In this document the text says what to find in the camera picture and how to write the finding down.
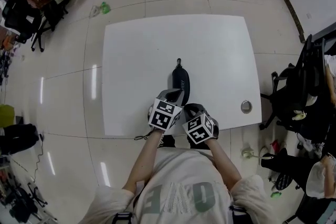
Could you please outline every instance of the electrical cable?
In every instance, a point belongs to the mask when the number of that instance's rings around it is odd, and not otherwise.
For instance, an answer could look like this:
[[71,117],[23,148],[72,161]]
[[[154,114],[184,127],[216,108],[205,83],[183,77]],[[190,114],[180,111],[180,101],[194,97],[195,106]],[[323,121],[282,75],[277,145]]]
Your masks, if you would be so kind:
[[[44,138],[42,138],[41,137],[41,140],[42,140],[42,145],[41,145],[41,154],[38,154],[37,155],[37,159],[38,159],[38,161],[36,162],[36,169],[35,169],[35,171],[34,171],[34,178],[31,176],[31,178],[33,179],[33,181],[34,181],[34,183],[35,183],[35,181],[36,181],[36,172],[37,172],[37,170],[38,170],[38,163],[41,161],[40,160],[40,156],[43,156],[43,141],[44,141]],[[16,163],[18,166],[20,166],[24,171],[26,171],[29,175],[30,175],[30,173],[28,172],[28,170],[26,169],[26,168],[24,168],[20,163],[18,163],[17,161],[15,161],[13,158],[11,158],[11,160],[14,162],[14,163]]]
[[[134,138],[134,140],[141,140],[141,139],[145,139],[147,140],[148,137],[155,131],[155,130],[159,130],[157,128],[153,128],[147,135],[138,135]],[[160,139],[160,142],[159,142],[159,145],[158,145],[158,148],[159,147],[163,147],[163,136],[161,136],[161,139]]]
[[145,139],[147,140],[148,139],[148,136],[150,136],[154,131],[154,128],[146,135],[138,135],[134,138],[134,140],[141,140],[141,139]]
[[35,182],[35,179],[36,179],[36,172],[37,172],[37,170],[38,170],[38,163],[41,161],[41,160],[40,160],[40,156],[43,156],[43,141],[44,141],[44,137],[42,138],[42,136],[41,136],[41,140],[42,140],[41,154],[38,154],[38,155],[37,155],[37,159],[38,159],[38,161],[36,162],[36,169],[35,169],[35,171],[34,171],[34,182]]

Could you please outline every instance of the person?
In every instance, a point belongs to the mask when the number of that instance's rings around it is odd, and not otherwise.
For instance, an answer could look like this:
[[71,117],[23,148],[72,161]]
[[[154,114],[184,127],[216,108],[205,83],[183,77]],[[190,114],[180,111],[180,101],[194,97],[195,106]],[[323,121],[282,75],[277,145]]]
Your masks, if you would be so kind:
[[330,102],[336,106],[336,55],[324,55],[325,75],[330,92]]
[[261,166],[292,177],[308,196],[319,199],[336,198],[336,160],[332,155],[327,154],[317,161],[290,156],[286,148],[277,155],[272,155],[264,147],[260,151],[260,156],[273,156],[272,159],[262,159]]
[[36,127],[32,124],[14,124],[0,128],[0,155],[13,155],[24,151],[39,140]]
[[279,223],[261,177],[242,178],[217,139],[203,142],[212,158],[193,144],[174,147],[169,135],[157,148],[162,134],[150,133],[122,189],[98,187],[79,224],[115,223],[115,217],[129,217],[126,211],[133,215],[127,223],[233,223],[233,205],[243,207],[253,223]]

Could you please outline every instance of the shoe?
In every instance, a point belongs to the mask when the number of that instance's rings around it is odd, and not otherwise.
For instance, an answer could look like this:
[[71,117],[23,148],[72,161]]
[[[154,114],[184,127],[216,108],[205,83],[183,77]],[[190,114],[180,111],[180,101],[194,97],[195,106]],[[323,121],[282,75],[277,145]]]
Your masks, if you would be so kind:
[[300,114],[297,114],[295,117],[292,117],[293,121],[301,121],[307,116],[306,113],[301,112]]
[[311,144],[311,140],[305,139],[301,134],[297,134],[298,140],[303,144],[303,147],[306,151],[311,152],[313,150],[313,145]]
[[261,165],[261,157],[264,157],[267,153],[269,153],[268,148],[263,146],[259,152],[259,165]]

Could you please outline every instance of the white cloth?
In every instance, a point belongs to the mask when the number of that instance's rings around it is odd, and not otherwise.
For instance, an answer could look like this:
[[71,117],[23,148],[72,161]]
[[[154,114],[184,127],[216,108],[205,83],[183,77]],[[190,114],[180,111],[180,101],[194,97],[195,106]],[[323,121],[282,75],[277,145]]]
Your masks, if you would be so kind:
[[330,73],[334,78],[334,89],[336,89],[336,55],[324,55],[325,66],[329,66]]
[[[332,159],[334,161],[332,172],[334,174],[334,178],[336,179],[336,160],[335,158]],[[306,193],[308,196],[316,197],[318,199],[324,198],[324,170],[325,168],[320,162],[313,165],[306,184]]]
[[254,223],[279,223],[266,202],[260,176],[240,180],[230,194],[210,156],[159,148],[153,176],[133,209],[133,193],[101,186],[79,224],[110,224],[117,212],[134,212],[137,223],[233,223],[229,206],[243,206]]

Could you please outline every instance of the black office chair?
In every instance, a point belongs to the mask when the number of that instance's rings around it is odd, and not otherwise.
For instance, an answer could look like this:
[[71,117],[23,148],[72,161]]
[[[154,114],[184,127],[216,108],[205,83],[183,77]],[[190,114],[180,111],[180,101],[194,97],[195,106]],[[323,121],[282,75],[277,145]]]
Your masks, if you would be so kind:
[[[23,44],[37,32],[42,18],[40,10],[32,8],[27,0],[8,0],[2,15],[6,27],[20,32],[15,40]],[[33,21],[27,20],[27,16],[32,17]]]
[[[261,130],[267,128],[272,120],[277,116],[277,125],[284,126],[288,131],[305,133],[305,138],[315,135],[317,129],[327,132],[325,121],[328,121],[328,114],[319,111],[316,107],[324,105],[327,94],[325,82],[324,66],[324,43],[314,44],[310,35],[303,47],[296,66],[291,63],[280,76],[276,72],[272,73],[273,91],[271,95],[261,94],[261,97],[268,99],[272,104],[272,114],[266,124],[261,124]],[[286,80],[286,85],[278,90],[280,80]],[[307,97],[319,96],[316,103],[311,107],[307,106]],[[296,115],[294,110],[307,113],[307,118],[301,121],[293,121]]]
[[[33,34],[36,34],[33,44],[32,51],[35,50],[35,42],[38,40],[38,45],[40,51],[43,52],[44,48],[41,46],[41,35],[51,29],[55,30],[56,24],[62,18],[65,8],[58,6],[55,1],[47,4],[44,8],[45,20],[42,25],[42,14],[38,8],[33,8],[29,5],[27,0],[8,0],[6,6],[2,12],[5,18],[5,26],[12,28],[20,32],[20,35],[15,38],[19,43],[26,43]],[[29,21],[27,16],[31,17],[33,21]]]

